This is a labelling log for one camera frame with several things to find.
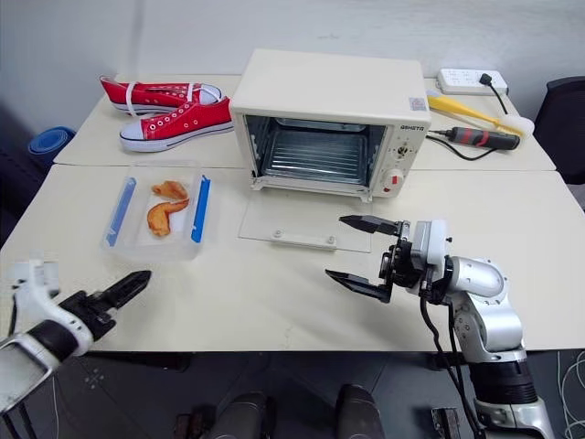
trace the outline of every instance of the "robotic arm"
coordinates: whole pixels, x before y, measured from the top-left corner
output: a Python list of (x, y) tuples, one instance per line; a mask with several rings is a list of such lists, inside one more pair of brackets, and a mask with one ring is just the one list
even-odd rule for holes
[(57, 265), (17, 264), (12, 289), (18, 326), (31, 329), (0, 341), (0, 414), (23, 401), (65, 359), (83, 355), (110, 331), (116, 323), (108, 311), (128, 303), (150, 276), (134, 272), (103, 292), (79, 291), (57, 305), (52, 300), (59, 293)]
[[(412, 241), (408, 221), (355, 215), (340, 220), (398, 240), (382, 255), (382, 284), (325, 270), (332, 279), (384, 303), (390, 300), (393, 284), (405, 287), (420, 297), (423, 317), (426, 303), (450, 307), (454, 332), (469, 363), (475, 411), (483, 425), (476, 436), (554, 439), (545, 403), (537, 396), (528, 370), (522, 325), (507, 297), (507, 278), (499, 268), (490, 260), (449, 256), (446, 242), (451, 238), (442, 220), (418, 222)], [(425, 322), (434, 328), (428, 315)], [(438, 333), (435, 344), (440, 347)]]

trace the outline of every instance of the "red sneaker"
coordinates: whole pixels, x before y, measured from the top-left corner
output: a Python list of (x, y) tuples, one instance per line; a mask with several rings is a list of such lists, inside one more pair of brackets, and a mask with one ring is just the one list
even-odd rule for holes
[(112, 105), (132, 116), (171, 112), (185, 102), (212, 103), (223, 97), (217, 87), (197, 82), (142, 84), (117, 82), (107, 76), (101, 76), (100, 82)]
[(140, 119), (120, 132), (125, 149), (153, 153), (171, 149), (192, 137), (225, 133), (233, 129), (229, 98), (202, 105), (186, 102), (171, 113)]

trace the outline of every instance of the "white table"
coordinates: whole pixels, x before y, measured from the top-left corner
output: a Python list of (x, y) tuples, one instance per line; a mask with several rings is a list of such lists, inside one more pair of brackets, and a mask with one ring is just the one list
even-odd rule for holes
[[(142, 81), (198, 81), (218, 86), (228, 96), (233, 95), (239, 76), (226, 75), (182, 75), (144, 77)], [(434, 89), (435, 80), (426, 80), (427, 88)], [(502, 109), (495, 96), (456, 96), (459, 101), (489, 115), (499, 116)], [(509, 112), (516, 113), (507, 96), (503, 97)], [(472, 126), (493, 129), (489, 123), (472, 118), (455, 119), (432, 113), (432, 129), (447, 129), (453, 126)], [(75, 138), (55, 159), (55, 163), (86, 166), (128, 166), (137, 159), (149, 160), (197, 160), (206, 167), (246, 167), (234, 133), (206, 136), (185, 142), (161, 153), (128, 153), (122, 150), (119, 132), (132, 119), (114, 109), (106, 96), (100, 99)], [(477, 154), (469, 146), (459, 146), (468, 155)], [(442, 170), (510, 170), (548, 171), (554, 170), (548, 158), (533, 136), (529, 136), (512, 152), (498, 152), (475, 162), (467, 162), (454, 155), (444, 146), (426, 140), (417, 155), (412, 169)]]
[[(388, 237), (375, 235), (370, 254), (239, 239), (250, 196), (242, 169), (205, 170), (212, 191), (193, 261), (145, 266), (104, 253), (101, 235), (126, 172), (53, 166), (0, 251), (0, 291), (9, 291), (5, 273), (13, 262), (43, 250), (59, 262), (59, 300), (132, 270), (153, 270), (149, 287), (117, 313), (118, 326), (94, 349), (434, 350), (417, 297), (396, 288), (383, 305), (324, 274), (331, 268), (374, 281)], [(528, 349), (585, 347), (585, 216), (556, 172), (412, 171), (400, 196), (377, 200), (373, 210), (392, 220), (444, 218), (451, 254), (497, 262), (510, 279)], [(1, 300), (5, 333), (10, 301), (6, 294)], [(444, 307), (431, 309), (443, 335), (445, 315)]]

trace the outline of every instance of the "black chair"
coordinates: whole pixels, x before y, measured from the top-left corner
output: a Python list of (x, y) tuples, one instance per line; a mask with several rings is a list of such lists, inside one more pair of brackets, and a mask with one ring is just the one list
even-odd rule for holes
[(534, 136), (565, 183), (585, 184), (585, 76), (547, 84)]

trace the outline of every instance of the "oven control knob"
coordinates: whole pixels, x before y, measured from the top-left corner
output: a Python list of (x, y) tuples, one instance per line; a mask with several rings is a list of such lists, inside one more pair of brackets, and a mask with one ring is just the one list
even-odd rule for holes
[(400, 169), (389, 169), (384, 173), (382, 178), (382, 187), (384, 192), (389, 192), (394, 187), (398, 187), (402, 184), (404, 174)]

